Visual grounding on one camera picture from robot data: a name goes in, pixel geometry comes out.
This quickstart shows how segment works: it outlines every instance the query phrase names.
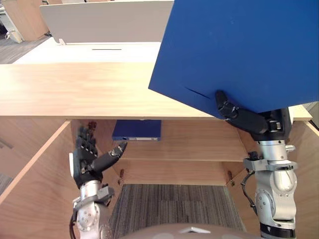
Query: gray carpet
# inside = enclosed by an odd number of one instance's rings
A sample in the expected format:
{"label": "gray carpet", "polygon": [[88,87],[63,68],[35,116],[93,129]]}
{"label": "gray carpet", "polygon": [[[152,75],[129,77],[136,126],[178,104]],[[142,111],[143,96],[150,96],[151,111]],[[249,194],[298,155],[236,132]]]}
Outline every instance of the gray carpet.
{"label": "gray carpet", "polygon": [[11,183],[12,178],[0,173],[0,195]]}
{"label": "gray carpet", "polygon": [[110,220],[115,239],[164,223],[214,224],[245,230],[226,187],[123,186]]}
{"label": "gray carpet", "polygon": [[48,36],[43,36],[37,41],[24,41],[18,44],[11,39],[6,40],[4,35],[0,35],[0,64],[11,64],[15,62],[48,38]]}

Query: wooden tabletop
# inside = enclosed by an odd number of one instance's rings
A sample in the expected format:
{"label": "wooden tabletop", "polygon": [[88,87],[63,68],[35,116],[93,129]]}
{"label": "wooden tabletop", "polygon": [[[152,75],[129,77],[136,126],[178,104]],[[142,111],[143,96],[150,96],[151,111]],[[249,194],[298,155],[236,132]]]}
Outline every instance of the wooden tabletop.
{"label": "wooden tabletop", "polygon": [[[0,65],[0,116],[213,119],[148,89],[154,63]],[[295,120],[311,119],[298,107]]]}

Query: robotic arm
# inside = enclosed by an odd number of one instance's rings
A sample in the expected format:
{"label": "robotic arm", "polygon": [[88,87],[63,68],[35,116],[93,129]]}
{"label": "robotic arm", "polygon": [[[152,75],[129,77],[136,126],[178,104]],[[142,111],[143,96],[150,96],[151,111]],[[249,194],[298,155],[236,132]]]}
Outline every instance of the robotic arm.
{"label": "robotic arm", "polygon": [[250,157],[244,159],[244,165],[250,172],[242,183],[244,190],[247,179],[255,174],[256,203],[245,190],[244,194],[259,218],[261,236],[295,239],[294,192],[297,177],[294,169],[297,164],[287,157],[288,152],[295,150],[294,146],[285,144],[291,130],[288,109],[257,114],[236,107],[223,91],[217,91],[215,97],[220,114],[231,125],[249,132],[262,153],[258,156],[257,152],[250,152]]}
{"label": "robotic arm", "polygon": [[93,136],[96,123],[88,128],[80,127],[77,132],[75,150],[70,153],[70,171],[80,197],[73,200],[73,215],[70,219],[70,237],[75,239],[74,223],[81,239],[111,239],[108,205],[114,189],[101,185],[102,172],[114,165],[124,153],[127,142],[121,142],[114,149],[98,158],[96,140]]}

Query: metal hinge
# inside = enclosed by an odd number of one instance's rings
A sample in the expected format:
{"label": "metal hinge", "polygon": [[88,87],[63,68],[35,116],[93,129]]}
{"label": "metal hinge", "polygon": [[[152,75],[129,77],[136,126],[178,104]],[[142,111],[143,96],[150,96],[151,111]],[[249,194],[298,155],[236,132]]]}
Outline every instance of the metal hinge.
{"label": "metal hinge", "polygon": [[229,177],[230,185],[232,187],[234,187],[235,186],[235,181],[233,180],[233,174],[231,173],[231,171],[228,171],[227,174],[228,174],[228,177]]}
{"label": "metal hinge", "polygon": [[120,179],[118,180],[118,184],[120,185],[124,178],[124,169],[121,169],[120,171]]}

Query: blue board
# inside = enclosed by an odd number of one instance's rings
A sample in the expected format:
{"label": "blue board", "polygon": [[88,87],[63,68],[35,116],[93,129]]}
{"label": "blue board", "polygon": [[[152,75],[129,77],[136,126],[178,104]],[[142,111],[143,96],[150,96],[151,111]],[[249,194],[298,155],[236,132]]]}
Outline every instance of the blue board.
{"label": "blue board", "polygon": [[118,119],[112,140],[160,141],[161,120]]}
{"label": "blue board", "polygon": [[220,117],[319,100],[318,0],[175,0],[149,88]]}

